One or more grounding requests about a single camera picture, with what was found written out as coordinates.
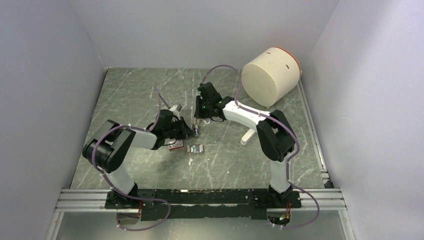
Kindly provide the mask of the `beige stapler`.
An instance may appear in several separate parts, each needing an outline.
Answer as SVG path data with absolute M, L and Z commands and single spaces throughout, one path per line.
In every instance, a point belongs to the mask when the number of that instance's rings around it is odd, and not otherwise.
M 194 137 L 199 137 L 200 136 L 199 124 L 198 123 L 193 123 L 192 124 L 192 129 L 193 129 Z

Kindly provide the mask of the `red staple box sleeve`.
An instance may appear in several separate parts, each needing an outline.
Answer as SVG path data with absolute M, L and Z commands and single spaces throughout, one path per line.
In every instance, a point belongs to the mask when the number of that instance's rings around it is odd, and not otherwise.
M 176 140 L 174 143 L 170 144 L 168 146 L 168 150 L 169 151 L 174 151 L 174 150 L 178 150 L 184 147 L 184 142 L 183 140 Z

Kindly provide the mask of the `staple box tray with staples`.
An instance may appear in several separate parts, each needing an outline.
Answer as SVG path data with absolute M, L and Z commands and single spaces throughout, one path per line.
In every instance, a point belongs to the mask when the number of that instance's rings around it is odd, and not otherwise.
M 187 153 L 189 154 L 202 154 L 205 152 L 203 144 L 192 144 L 186 147 Z

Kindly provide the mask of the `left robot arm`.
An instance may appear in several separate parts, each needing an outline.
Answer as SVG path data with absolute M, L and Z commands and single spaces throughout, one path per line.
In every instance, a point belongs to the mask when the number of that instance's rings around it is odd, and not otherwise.
M 158 150 L 166 140 L 182 141 L 193 136 L 183 117 L 162 109 L 146 129 L 107 120 L 85 143 L 81 154 L 112 184 L 112 203 L 132 208 L 139 200 L 138 186 L 123 166 L 131 145 Z

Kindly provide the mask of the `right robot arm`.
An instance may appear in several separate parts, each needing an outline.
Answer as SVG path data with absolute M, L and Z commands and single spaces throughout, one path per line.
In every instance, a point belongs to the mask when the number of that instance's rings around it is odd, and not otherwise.
M 262 152 L 271 161 L 270 202 L 275 207 L 282 207 L 293 191 L 288 180 L 287 162 L 297 150 L 296 136 L 283 112 L 260 111 L 230 96 L 222 97 L 210 82 L 201 83 L 197 90 L 195 118 L 229 120 L 257 133 Z

